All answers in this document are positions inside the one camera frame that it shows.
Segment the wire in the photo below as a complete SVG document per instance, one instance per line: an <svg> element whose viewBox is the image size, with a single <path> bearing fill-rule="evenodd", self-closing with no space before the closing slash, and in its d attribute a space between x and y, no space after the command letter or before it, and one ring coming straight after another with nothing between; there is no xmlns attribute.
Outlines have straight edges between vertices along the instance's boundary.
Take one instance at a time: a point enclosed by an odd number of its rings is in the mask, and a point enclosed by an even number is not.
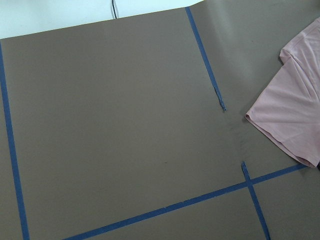
<svg viewBox="0 0 320 240"><path fill-rule="evenodd" d="M115 17L115 19L117 19L116 8L115 8L115 1L112 0L111 2L112 2L112 9L113 9L114 17Z"/></svg>

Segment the blue line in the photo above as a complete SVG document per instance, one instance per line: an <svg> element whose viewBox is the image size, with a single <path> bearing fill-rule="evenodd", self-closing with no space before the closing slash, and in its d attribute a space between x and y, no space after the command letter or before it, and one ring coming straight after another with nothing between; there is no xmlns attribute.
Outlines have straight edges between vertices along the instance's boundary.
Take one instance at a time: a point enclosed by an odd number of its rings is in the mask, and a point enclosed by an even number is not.
<svg viewBox="0 0 320 240"><path fill-rule="evenodd" d="M28 230L24 198L22 194L22 187L20 182L20 174L19 174L19 168L18 168L14 132L13 132L12 122L11 122L10 106L9 106L6 75L5 75L5 66L4 66L3 56L2 56L1 43L0 43L0 84L1 84L1 91L2 91L2 101L3 101L6 133L8 137L11 167L12 167L12 173L13 173L16 200L17 200L18 210L20 215L22 236L23 236L23 240L29 240L30 236L29 236L29 230Z"/></svg>
<svg viewBox="0 0 320 240"><path fill-rule="evenodd" d="M266 220L265 220L264 215L262 213L262 210L261 210L261 207L260 207L256 192L255 192L255 189L254 189L254 186L253 186L253 183L252 183L252 181L250 179L249 172L247 170L247 166L246 166L244 161L242 162L241 166L242 166L242 171L243 171L243 174L244 174L245 181L246 181L247 186L249 188L249 192L250 192L250 195L251 195L254 207L255 207L255 211L256 211L256 213L257 213L257 215L259 217L259 220L260 220L260 223L261 223L264 235L265 235L265 239L266 240L270 240L270 234L269 234L269 230L268 230L268 227L267 227L267 224L266 224Z"/></svg>
<svg viewBox="0 0 320 240"><path fill-rule="evenodd" d="M134 223L146 220L146 219L150 219L150 218L162 215L162 214L166 214L166 213L169 213L169 212L172 212L172 211L175 211L175 210L178 210L178 209L181 209L181 208L193 205L193 204L200 203L200 202L208 200L208 199L218 197L223 194L227 194L227 193L239 190L239 189L246 188L246 187L247 187L246 182L242 182L242 183L239 183L236 185L228 186L223 189L213 191L213 192L201 195L201 196L197 196L197 197L191 198L191 199L183 201L183 202L178 202L176 204L173 204L173 205L170 205L167 207L159 208L157 210L153 210L153 211L150 211L150 212L138 215L138 216L134 216L134 217L128 218L126 220L115 222L110 225L106 225L106 226L96 228L91 231L87 231L87 232L84 232L84 233L81 233L81 234L78 234L75 236L71 236L71 237L68 237L64 240L84 240L84 239L87 239L87 238L90 238L90 237L93 237L93 236L96 236L99 234L110 232L112 230L116 230L116 229L131 225L131 224L134 224Z"/></svg>
<svg viewBox="0 0 320 240"><path fill-rule="evenodd" d="M297 164L297 165L290 166L290 167L287 167L287 168L279 170L279 171L275 171L275 172L272 172L272 173L269 173L269 174L266 174L263 176L256 177L256 178L252 179L251 182L252 182L252 184L258 184L258 183L267 181L269 179L273 179L273 178L279 177L284 174L289 174L289 173L292 173L294 171L304 169L304 168L307 168L307 166L303 165L303 164Z"/></svg>
<svg viewBox="0 0 320 240"><path fill-rule="evenodd" d="M208 60L204 45L203 45L203 43L201 41L201 37L199 35L199 32L198 32L194 17L192 16L191 10L190 10L190 8L188 6L185 8L185 11L186 11L186 14L187 14L187 16L189 18L190 25L191 25L192 30L193 30L193 34L195 36L196 42L198 43L198 47L200 49L200 52L201 52L202 59L204 61L206 70L208 71L211 83L212 83L213 88L215 90L215 93L216 93L216 95L217 95L217 97L219 99L220 106L222 107L223 111L226 111L227 109L226 109L225 103L223 101L223 98L222 98L222 95L220 93L220 90L219 90L215 75L214 75L214 73L212 71L212 68L211 68L211 65L209 63L209 60Z"/></svg>

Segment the pink fabric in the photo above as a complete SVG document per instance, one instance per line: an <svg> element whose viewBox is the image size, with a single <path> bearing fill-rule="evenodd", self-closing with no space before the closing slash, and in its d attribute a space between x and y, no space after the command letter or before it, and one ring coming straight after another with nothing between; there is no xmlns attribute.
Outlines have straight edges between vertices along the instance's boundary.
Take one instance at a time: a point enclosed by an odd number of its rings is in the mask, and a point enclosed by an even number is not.
<svg viewBox="0 0 320 240"><path fill-rule="evenodd" d="M280 53L283 67L246 118L297 161L320 162L320 18Z"/></svg>

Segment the white surface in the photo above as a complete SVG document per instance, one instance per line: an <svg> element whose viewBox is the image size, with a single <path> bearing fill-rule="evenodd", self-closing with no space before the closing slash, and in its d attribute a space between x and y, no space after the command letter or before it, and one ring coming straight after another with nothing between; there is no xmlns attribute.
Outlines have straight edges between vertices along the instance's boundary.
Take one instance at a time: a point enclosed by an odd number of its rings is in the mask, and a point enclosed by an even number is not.
<svg viewBox="0 0 320 240"><path fill-rule="evenodd" d="M201 0L115 0L120 18ZM0 0L0 39L113 19L110 0Z"/></svg>

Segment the folded cloth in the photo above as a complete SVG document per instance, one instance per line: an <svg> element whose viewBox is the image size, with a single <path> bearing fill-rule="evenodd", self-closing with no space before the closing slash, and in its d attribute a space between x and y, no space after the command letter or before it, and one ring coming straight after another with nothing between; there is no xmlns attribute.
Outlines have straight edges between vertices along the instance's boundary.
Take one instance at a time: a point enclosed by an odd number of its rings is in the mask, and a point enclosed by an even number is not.
<svg viewBox="0 0 320 240"><path fill-rule="evenodd" d="M320 162L320 18L280 53L284 65L245 117L289 156Z"/></svg>

